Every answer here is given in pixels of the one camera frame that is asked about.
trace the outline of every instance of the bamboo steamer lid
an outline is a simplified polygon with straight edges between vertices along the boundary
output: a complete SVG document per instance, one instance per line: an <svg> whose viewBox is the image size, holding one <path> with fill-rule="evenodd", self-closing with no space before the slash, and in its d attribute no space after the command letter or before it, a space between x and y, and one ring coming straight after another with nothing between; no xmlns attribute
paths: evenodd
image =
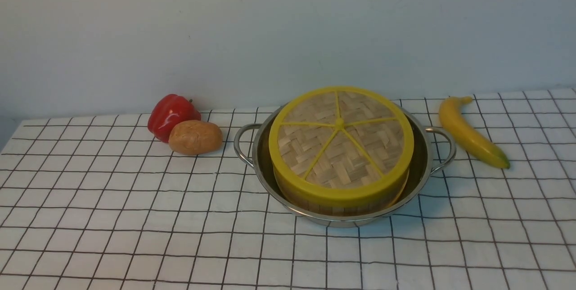
<svg viewBox="0 0 576 290"><path fill-rule="evenodd" d="M338 216L393 204L414 150L401 109L355 87L327 87L294 99L276 116L269 138L284 196L306 210Z"/></svg>

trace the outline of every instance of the fake fruit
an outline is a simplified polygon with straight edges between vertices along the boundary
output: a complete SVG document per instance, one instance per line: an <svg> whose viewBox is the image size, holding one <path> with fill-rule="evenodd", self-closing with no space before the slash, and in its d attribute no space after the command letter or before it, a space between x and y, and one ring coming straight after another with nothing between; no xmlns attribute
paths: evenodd
<svg viewBox="0 0 576 290"><path fill-rule="evenodd" d="M168 143L174 126L186 120L202 120L202 115L192 101L185 97L169 94L162 98L148 119L148 131L164 143Z"/></svg>
<svg viewBox="0 0 576 290"><path fill-rule="evenodd" d="M173 128L168 145L185 155L210 153L222 146L222 130L211 122L186 120Z"/></svg>
<svg viewBox="0 0 576 290"><path fill-rule="evenodd" d="M485 138L462 117L460 108L463 104L471 103L472 100L472 97L444 99L438 111L442 127L475 158L499 169L510 169L510 161L502 149Z"/></svg>

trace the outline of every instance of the black grid line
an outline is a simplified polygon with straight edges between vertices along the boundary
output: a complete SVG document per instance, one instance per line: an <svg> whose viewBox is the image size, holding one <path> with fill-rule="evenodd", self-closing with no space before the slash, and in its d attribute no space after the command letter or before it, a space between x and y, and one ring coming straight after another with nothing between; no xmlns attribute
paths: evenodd
<svg viewBox="0 0 576 290"><path fill-rule="evenodd" d="M538 123L541 124L540 120L538 117L536 117L536 120L538 120ZM544 135L544 137L546 138L547 141L549 141L548 137L546 136L546 133L543 129L542 130L542 134ZM527 152L526 152L526 148L524 147L524 145L521 145L522 150L524 151L524 155L526 155L527 158ZM552 151L554 153L554 155L556 156L556 159L558 159L558 153L556 153L556 150L554 149L554 147L552 147ZM562 170L564 171L564 175L566 176L566 178L568 178L568 172L566 171L566 168L564 167L564 164L562 163L562 161L559 161L560 163L560 167L562 167ZM536 176L536 172L534 171L534 168L532 167L532 164L530 163L530 161L528 162L528 165L530 165L530 169L531 171L534 173L534 176ZM540 180L536 179L536 182L538 183L538 187L540 188L540 192L542 192L542 194L544 194L544 191L542 190L542 186L540 185ZM556 226L558 227L559 231L560 231L560 235L562 235L562 239L564 240L564 243L566 243L566 237L564 236L564 233L562 232L562 229L560 228L560 225L558 224L558 221L556 220L556 215L554 214L554 211L552 210L552 206L550 206L550 202L547 198L545 198L546 200L546 205L548 206L548 209L550 210L550 214L552 215L554 221L556 222ZM568 248L568 245L566 246L566 251L568 252L568 255L570 255L570 259L572 260L572 264L574 264L574 268L576 268L576 261L574 260L574 255L572 255L572 252L570 251L570 249Z"/></svg>
<svg viewBox="0 0 576 290"><path fill-rule="evenodd" d="M254 122L256 122L256 118L257 118L257 114L258 114L258 109L256 109L256 115L254 116ZM232 122L234 121L234 112L232 112L232 116L231 116L231 122L230 125L232 126ZM251 134L251 138L250 140L253 139L254 137L254 131L250 132ZM232 250L232 240L234 237L234 229L236 228L236 220L238 219L238 212L239 212L239 206L240 206L240 201L242 200L242 189L244 187L244 181L246 180L246 171L248 170L248 166L245 165L244 166L244 175L242 177L242 183L240 186L240 191L238 193L238 202L236 202L236 210L234 211L234 221L232 222L232 232L230 233L230 241L228 243L228 255L226 256L226 264L224 265L224 275L222 276L222 286L220 287L220 290L224 289L224 282L226 280L226 271L228 270L228 263L230 262L230 251ZM264 213L264 223L262 224L262 233L265 232L266 230L266 212L268 211L268 206L266 206L266 210ZM256 273L256 287L258 286L258 278L259 278L259 273L260 273L260 261L258 262L258 270Z"/></svg>
<svg viewBox="0 0 576 290"><path fill-rule="evenodd" d="M392 217L387 218L387 220L390 222L390 234L391 234L391 240L392 240L392 256L394 257L394 277L396 279L396 290L400 290L400 283L398 282L398 262L396 260L396 243L394 241L395 237L394 237L394 224L392 224Z"/></svg>
<svg viewBox="0 0 576 290"><path fill-rule="evenodd" d="M430 107L428 106L428 99L424 99L424 104L426 104L426 111L429 112ZM429 122L430 122L430 125L432 125L432 118L430 117L430 114L429 114L429 113L428 113L428 120L429 120ZM432 137L434 138L434 141L436 141L436 142L438 141L438 138L436 137L436 134L433 134ZM438 159L441 159L440 149L438 148L438 146L436 146L435 149L436 149L436 155L438 156ZM450 188L448 188L448 180L446 179L446 177L447 177L447 176L446 176L446 172L445 172L445 171L442 171L442 179L444 180L444 187L446 188L446 194L448 194L448 200L449 200L449 203L450 203L450 210L451 210L451 212L452 212L452 216L453 216L453 219L454 219L454 226L456 227L456 233L457 233L458 239L459 239L460 250L462 251L462 258L463 258L463 261L464 261L464 265L465 265L465 266L468 266L468 263L466 262L466 253L465 253L465 251L464 251L464 245L463 245L463 243L462 243L462 236L460 235L460 229L459 229L458 221L456 220L456 214L455 214L455 211L454 211L454 204L452 203L452 197L450 196ZM418 202L419 202L419 206L421 207L422 204L421 204L421 202L420 202L420 198L418 199ZM423 215L421 209L420 209L420 216L422 216L422 218L424 218L424 215ZM470 286L470 289L472 289L473 286L472 286L472 279L470 278L470 273L469 273L469 271L468 271L468 268L465 268L465 270L466 270L466 276L467 276L467 278L468 278L468 284L469 284L469 286Z"/></svg>
<svg viewBox="0 0 576 290"><path fill-rule="evenodd" d="M166 282L189 289L200 286L221 289L248 286L257 289L284 287L327 290L338 282L330 279L335 271L331 270L332 268L359 264L360 281L357 281L359 272L356 268L349 275L355 282L359 282L354 284L360 286L359 289L374 286L376 280L381 280L380 274L383 270L380 269L386 269L387 277L395 278L397 289L404 287L403 282L407 281L405 278L407 273L411 273L408 272L410 269L420 269L424 274L429 270L431 279L423 275L426 279L422 280L436 289L439 282L437 268L458 269L462 274L465 271L470 287L473 285L471 280L478 275L491 275L488 271L483 274L482 271L487 269L492 270L491 273L494 273L494 270L502 271L503 278L493 282L501 282L500 286L508 288L512 286L513 280L508 279L507 271L535 272L540 274L543 284L548 288L551 285L547 280L550 278L549 273L576 274L574 252L570 252L576 247L576 235L572 234L573 229L569 227L575 225L576 216L567 211L568 208L573 208L576 201L576 180L570 176L575 172L576 159L567 156L576 147L576 127L573 127L576 108L570 108L576 101L576 90L475 97L472 110L463 109L463 115L468 116L471 124L489 139L494 139L497 145L514 150L510 157L512 169L488 170L478 159L459 151L457 159L446 170L437 173L428 181L430 185L421 190L417 200L409 202L390 218L362 227L338 230L311 223L302 224L306 222L305 218L288 220L292 213L271 199L260 186L253 170L241 164L233 152L230 152L231 138L241 124L261 122L262 115L266 117L272 113L271 107L202 112L207 121L220 126L226 138L221 150L201 156L179 155L156 140L152 134L146 135L143 120L146 114L90 116L80 120L65 118L25 121L10 141L11 147L7 147L0 155L0 162L6 159L7 163L10 163L0 169L0 253L4 254L3 257L0 256L0 276L25 278L22 288L31 286L31 278L48 277L57 278L56 284L60 287L67 286L64 281L74 279L83 280L86 287L95 286L95 282L98 285L101 285L101 282L117 282L125 286L125 282L142 281L151 284ZM436 107L442 100L401 99L394 102L407 108L417 120L422 120L423 124L433 125L438 124ZM251 150L254 138L255 131L242 138L242 149ZM433 134L430 143L434 152L434 163L438 163L442 159L441 153L447 149L447 141L440 141ZM113 147L106 151L103 149L105 145ZM550 154L534 156L530 153L533 149L549 149ZM23 161L33 166L20 165ZM551 173L544 171L541 174L542 168L547 167L558 170ZM455 187L459 182L471 189ZM518 190L524 182L530 186L529 192ZM556 185L561 189L554 190ZM497 187L501 192L488 190L485 194L486 188L490 187ZM115 198L113 202L99 205L106 199L110 201L110 198L105 199L105 196L114 195L121 195L123 198ZM176 196L177 200L166 204L166 201L169 202L166 199L172 195ZM199 205L187 202L187 196L195 199ZM228 196L231 199L236 199L237 196L236 204L227 204L220 208L214 206L215 199L218 200L216 204L221 204L220 200ZM247 199L258 200L258 206L243 208L245 202L241 204L240 201ZM489 215L494 211L494 208L489 208L489 204L505 204L504 208L510 206L511 212L516 213L498 214L497 218L494 218ZM527 213L526 206L531 204L543 206L549 214L524 216ZM464 210L463 206L473 209ZM241 227L240 213L245 215L243 218L253 215L261 219L264 216L264 222L255 225L258 226L255 230L238 229ZM80 216L70 220L71 214ZM211 214L219 215L226 223L218 222L216 228L214 225L208 228L208 224L212 223L209 219ZM162 215L174 218L174 221L163 227L154 226L152 223ZM110 220L102 222L98 220L101 219L99 217ZM128 217L136 221L128 222ZM183 222L184 225L180 225L181 219L185 217L195 217L198 221ZM286 223L289 226L278 225L274 222L276 219L289 222ZM439 233L438 228L442 226L447 226L450 231ZM476 226L479 233L484 233L483 236L477 236L469 230ZM502 236L502 233L512 226L513 235L517 236ZM535 230L539 226L547 226L551 230L548 233L539 232ZM98 246L86 246L83 236L99 232L107 236L99 240ZM140 244L144 244L144 237L152 233L166 243L158 245L153 251L139 249L142 247ZM232 247L236 246L233 244L234 236L238 235L251 240L250 251L244 254L232 252ZM169 248L176 236L179 239L191 237L196 251L189 249L179 253ZM39 237L41 243L31 245L31 240L35 237ZM288 238L289 241L286 245L277 244L277 249L270 249L268 243L264 244L265 237L282 240ZM325 253L321 256L301 253L306 246L296 247L299 237L324 242L321 250ZM199 251L201 243L208 244L212 238L224 239L223 250L214 253ZM69 240L69 244L58 246L66 240ZM127 245L118 247L118 241L126 242ZM357 249L346 252L351 249L329 246L332 241L352 244ZM417 248L422 249L422 253L416 253L419 259L403 256L406 246L416 243L419 243ZM469 247L483 246L491 249L492 245L495 252L490 254L489 261L479 261L477 254L468 250ZM431 254L432 249L458 251L458 247L462 257L457 261L440 261ZM510 249L526 249L526 259L534 262L511 264L510 253L506 252ZM351 253L352 256L338 253L338 257L331 257L333 251L338 250ZM553 251L551 253L554 253L555 257L543 252L549 250ZM379 255L378 251L389 252ZM78 258L73 258L74 255L89 257L93 260L90 261L93 266L88 266L85 273L72 276L67 270L78 262ZM105 255L106 259L121 257L122 264L119 267L126 270L114 274L115 277L101 274L99 270L107 267ZM49 258L64 260L55 263L61 269L57 273L47 270L46 260ZM148 259L158 264L157 267L154 265L150 268L149 276L144 278L142 274L136 276L129 273L136 264L134 260L142 262ZM243 259L252 260L249 270L237 265ZM189 271L183 268L178 274L174 274L181 278L166 280L172 274L165 273L165 265L180 260L191 265ZM231 260L234 260L233 268L229 265ZM208 263L216 264L213 267L215 277L196 278L198 271L193 277L195 269L201 269L201 273L204 273L206 266L201 265ZM285 271L274 271L272 273L276 273L276 276L261 278L262 273L270 273L267 263L284 266ZM88 261L82 261L82 264L88 264ZM303 266L314 266L319 275L308 272L310 280L295 280ZM226 277L227 274L242 271L253 274L256 267L255 279L236 276L236 280L232 280L230 276ZM469 269L475 270L474 278L471 278ZM342 280L348 278L347 275L335 277L341 277Z"/></svg>
<svg viewBox="0 0 576 290"><path fill-rule="evenodd" d="M116 122L117 119L118 119L118 116L115 116L114 122ZM95 161L95 158L92 160L92 163L90 164L90 167L92 167L92 165L94 165L94 161ZM87 174L85 174L84 177L82 178L81 183L78 184L78 188L80 188L80 186L82 185L82 182L83 182L84 179L86 178L86 175L87 175ZM102 192L102 193L100 194L100 196L98 197L98 201L96 202L96 206L95 206L95 207L98 206L98 204L99 204L99 202L100 202L103 194L104 194L104 192ZM84 228L82 229L82 232L80 233L80 236L78 237L78 241L76 241L76 244L74 245L74 251L76 251L76 249L78 248L78 245L80 244L80 241L82 240L82 236L84 236L84 233L86 232L86 229L85 229L85 228L86 228L86 226L88 226L88 224L90 223L90 219L92 218L92 215L94 215L94 212L95 212L95 208L92 210L92 212L90 212L90 216L89 216L88 219L86 220L86 224L84 225ZM72 256L73 256L73 254L70 255L70 257L68 258L68 262L66 263L66 265L64 266L64 269L62 270L62 274L59 276L58 281L56 282L56 285L55 285L56 288L58 287L58 284L60 283L60 280L61 280L62 277L64 276L64 273L66 272L66 269L67 269L68 266L70 265L70 262L72 261Z"/></svg>
<svg viewBox="0 0 576 290"><path fill-rule="evenodd" d="M70 159L68 159L68 161L66 162L66 166L68 166L68 164L70 163L70 160L71 160L71 159L72 159L72 157L70 157ZM56 181L58 181L58 179L59 179L61 176L62 176L62 173L60 173L60 174L58 175L58 178L56 179ZM51 194L52 191L53 191L53 188L52 188L52 189L49 191L49 193L46 195L46 198L43 200L43 204L46 202L46 200L48 200L48 197L50 196L50 194ZM70 198L70 201L68 202L68 205L70 205L70 204L72 203L72 201L74 200L74 196L72 196L72 198ZM28 225L28 227L27 227L26 230L29 230L30 228L32 228L31 225L32 225L32 223L35 221L35 219L36 219L39 211L40 211L40 210L37 210L34 219L31 220L31 222L30 222L30 224ZM61 222L62 219L64 218L64 214L65 214L65 212L62 212L62 216L60 216L60 218L58 219L58 223L56 224L56 226L58 226L58 225L60 224L60 222ZM47 248L48 244L50 243L50 241L52 240L52 238L54 237L54 234L55 234L55 233L56 233L56 228L54 228L54 231L51 233L51 235L50 235L50 237L49 237L49 241L47 241L44 249L41 251L41 254L40 254L40 256L38 257L38 259L37 259L37 261L36 261L36 263L35 263L32 271L37 267L38 263L39 263L40 260L42 259L42 256L44 255L44 253L45 253L45 251L46 251L46 248ZM22 241L22 239L23 239L23 237L24 237L25 235L26 235L26 231L22 234L22 238L18 241L18 245L20 244L20 242ZM6 268L6 266L8 265L8 263L9 263L9 260L6 261L6 265L5 265L5 266L2 268L2 270L0 271L0 275L3 274L4 268ZM25 287L26 287L26 284L29 282L30 277L31 277L30 275L27 276L26 282L23 284L22 288L25 288Z"/></svg>
<svg viewBox="0 0 576 290"><path fill-rule="evenodd" d="M428 109L428 102L424 100L426 109ZM424 244L426 245L426 256L428 257L428 264L430 265L430 277L432 278L432 289L436 290L436 282L434 282L434 272L432 271L432 261L430 260L430 247L428 247L428 239L426 238L426 224L424 224L424 217L422 214L422 202L420 194L418 194L418 210L420 211L420 222L422 223L422 232L424 233Z"/></svg>
<svg viewBox="0 0 576 290"><path fill-rule="evenodd" d="M148 154L148 152L150 152L150 148L152 148L152 143L150 143L150 146L148 146L148 150L146 151L146 153ZM142 161L142 164L140 165L140 169L142 169L142 166L144 165L144 161ZM107 181L107 185L110 183L110 179L112 179L112 174L110 175L110 177L108 178ZM136 183L136 177L134 177L134 181L132 181L132 185L130 187L130 191L128 192L128 194L126 195L126 199L124 200L124 203L122 204L122 210L125 210L124 208L126 207L126 204L128 203L128 199L130 198L130 194L134 189L134 184ZM116 220L114 221L114 226L112 228L112 230L116 229L116 226L118 224L118 220L120 219L120 214L117 215ZM113 236L113 231L110 232L110 236L108 237L108 240L106 241L106 245L104 247L104 251L106 250L106 248L108 247L108 245L110 244L110 240L112 239ZM102 263L102 259L104 258L104 253L102 253L102 255L100 256L100 258L98 259L98 264L96 265L95 269L94 269L94 273L92 274L92 279L90 280L89 284L88 284L88 288L90 288L90 285L92 284L92 281L94 280L96 273L98 272L98 268L100 267L100 264Z"/></svg>
<svg viewBox="0 0 576 290"><path fill-rule="evenodd" d="M42 130L40 131L40 134L42 134L42 132L44 131L44 129L45 129L45 127L42 128ZM26 153L27 153L28 151L30 151L30 149L32 148L33 145L34 145L34 143L32 143L32 144L30 145L30 147L27 149ZM30 179L30 182L29 182L27 185L30 185L30 184L31 184L33 178ZM23 195L24 195L24 192L22 192L22 194L19 196L18 200L16 200L16 202L15 202L15 204L14 204L14 207L10 209L10 211L9 211L8 214L6 215L6 219L4 219L4 221L2 221L2 224L0 224L0 228L2 228L3 225L4 225L4 223L6 222L6 220L8 220L8 218L9 218L10 215L12 214L14 208L16 208L16 204L18 204L18 202L20 202L20 200L22 199ZM26 235L27 229L30 228L32 222L34 221L34 219L35 219L36 216L38 215L38 212L39 212L39 211L40 211L40 210L38 209L38 210L35 212L34 218L30 221L30 223L29 223L29 225L27 226L27 228L25 229L24 233L22 233L22 236L20 237L20 239L18 240L18 243L17 243L16 246L14 247L15 249L17 249L17 248L18 248L18 245L20 245L20 243L22 242L24 236ZM6 260L6 264L5 264L4 266L2 266L2 268L0 269L0 275L2 275L2 273L4 272L4 269L6 268L6 266L8 266L8 263L9 263L10 260L12 259L14 253L16 253L16 251L13 251L12 253L10 253L8 259Z"/></svg>
<svg viewBox="0 0 576 290"><path fill-rule="evenodd" d="M210 115L212 115L212 112L210 112L210 114L208 115L208 120L210 120ZM234 111L232 111L232 115L230 116L230 126L232 126L233 121L234 121ZM218 163L218 172L220 172L221 167L222 167L222 159L220 159L220 163ZM210 201L208 202L208 209L210 209L210 206L212 206L212 199L214 198L214 189L216 188L216 182L218 182L218 174L216 174L216 177L214 177L214 186L212 186L212 194L210 194ZM194 261L192 263L192 269L190 271L190 276L188 279L189 283L192 282L192 275L194 273L194 267L196 266L196 261L198 260L198 251L200 251L200 245L202 244L202 238L204 236L204 229L206 228L207 220L208 220L208 214L206 214L206 216L204 217L204 222L202 224L202 233L200 234L200 238L198 239L198 246L196 247L196 257L194 258ZM226 277L226 275L222 276L222 283L224 283L225 277Z"/></svg>

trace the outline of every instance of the white wall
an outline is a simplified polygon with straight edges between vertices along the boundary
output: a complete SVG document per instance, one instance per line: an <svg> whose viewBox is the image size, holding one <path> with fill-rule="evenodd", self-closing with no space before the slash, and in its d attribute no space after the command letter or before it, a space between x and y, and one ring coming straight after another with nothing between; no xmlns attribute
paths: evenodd
<svg viewBox="0 0 576 290"><path fill-rule="evenodd" d="M575 55L576 0L0 0L0 114L537 89L576 83Z"/></svg>

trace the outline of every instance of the white grid tablecloth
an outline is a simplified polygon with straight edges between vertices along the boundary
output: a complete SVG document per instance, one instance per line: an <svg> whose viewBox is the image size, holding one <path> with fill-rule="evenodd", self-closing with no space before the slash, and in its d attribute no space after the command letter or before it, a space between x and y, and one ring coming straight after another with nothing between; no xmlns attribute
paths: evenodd
<svg viewBox="0 0 576 290"><path fill-rule="evenodd" d="M349 229L288 213L235 157L275 108L206 112L227 141L199 157L144 114L27 120L0 155L0 288L574 289L576 92L476 98L467 120L511 169L459 149L397 214ZM397 101L436 126L440 102Z"/></svg>

